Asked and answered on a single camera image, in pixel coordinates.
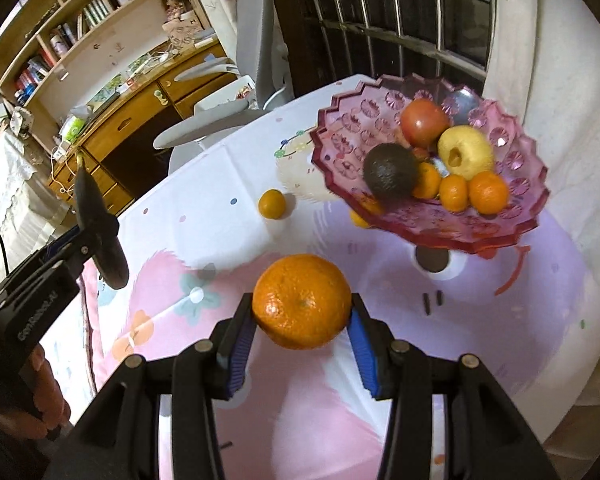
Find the drawer handle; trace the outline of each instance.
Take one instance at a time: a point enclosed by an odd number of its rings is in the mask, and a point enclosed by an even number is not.
[[[127,118],[124,121],[122,121],[120,123],[120,126],[118,126],[118,131],[122,130],[122,128],[126,128],[127,126],[129,126],[130,122],[131,122],[131,118]]]
[[[167,99],[164,98],[164,95],[162,95],[162,92],[160,92],[159,90],[156,90],[154,92],[154,95],[158,98],[158,101],[160,101],[160,104],[162,106],[166,106],[169,104],[169,102],[167,101]]]

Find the wooden desk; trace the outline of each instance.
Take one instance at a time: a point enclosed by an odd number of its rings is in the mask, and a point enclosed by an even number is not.
[[[209,75],[175,82],[183,70],[213,54],[224,56],[218,40],[191,48],[140,76],[84,131],[66,157],[54,164],[49,187],[63,200],[74,204],[69,189],[77,171],[75,153],[84,153],[85,165],[98,183],[106,207],[114,214],[160,182],[167,171],[171,150],[158,153],[153,140],[169,126],[189,117],[193,105],[235,80],[231,74]]]

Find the orange flower print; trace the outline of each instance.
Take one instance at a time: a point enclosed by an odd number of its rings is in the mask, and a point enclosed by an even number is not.
[[[122,362],[127,356],[135,353],[136,346],[149,341],[153,334],[154,322],[144,310],[138,310],[131,319],[131,330],[115,340],[111,354],[114,359]]]

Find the yellow apple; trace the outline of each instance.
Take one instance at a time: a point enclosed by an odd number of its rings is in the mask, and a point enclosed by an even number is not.
[[[471,180],[493,170],[493,150],[484,134],[471,126],[453,126],[438,140],[438,155],[450,173]]]

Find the chair backrest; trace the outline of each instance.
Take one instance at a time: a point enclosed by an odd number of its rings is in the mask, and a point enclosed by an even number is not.
[[[272,76],[274,0],[238,0],[235,62],[255,83],[260,106],[276,88]]]

